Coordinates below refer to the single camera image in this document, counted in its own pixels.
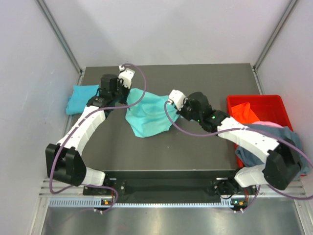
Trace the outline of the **teal t-shirt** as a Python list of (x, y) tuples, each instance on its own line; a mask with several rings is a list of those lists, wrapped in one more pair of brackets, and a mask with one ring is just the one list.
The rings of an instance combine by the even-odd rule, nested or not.
[(147, 138), (168, 131), (172, 125), (165, 111), (164, 104), (168, 96), (153, 93), (143, 93), (143, 90), (133, 88), (127, 98), (128, 104), (133, 104), (144, 95), (136, 105), (127, 109), (125, 119), (136, 137)]

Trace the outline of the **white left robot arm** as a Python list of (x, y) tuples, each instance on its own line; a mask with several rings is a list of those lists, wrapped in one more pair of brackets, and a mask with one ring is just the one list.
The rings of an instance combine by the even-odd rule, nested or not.
[(71, 186), (94, 185), (100, 194), (110, 191), (111, 183), (105, 173), (86, 167), (83, 150), (95, 130), (112, 111), (116, 103), (126, 104), (134, 71), (126, 69), (119, 75), (105, 74), (100, 88), (92, 96), (81, 116), (69, 132), (56, 144), (45, 149), (47, 175)]

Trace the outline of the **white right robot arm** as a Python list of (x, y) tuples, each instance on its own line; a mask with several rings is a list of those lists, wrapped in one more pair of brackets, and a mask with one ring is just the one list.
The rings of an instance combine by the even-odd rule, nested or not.
[(293, 149), (292, 140), (285, 138), (279, 142), (269, 134), (261, 134), (240, 124), (229, 114), (215, 110), (201, 92), (189, 96), (173, 90), (169, 101), (175, 105), (177, 113), (186, 120), (197, 121), (203, 130), (226, 139), (255, 155), (261, 164), (243, 167), (228, 181), (232, 193), (241, 193), (252, 185), (270, 185), (285, 190), (300, 173), (302, 162)]

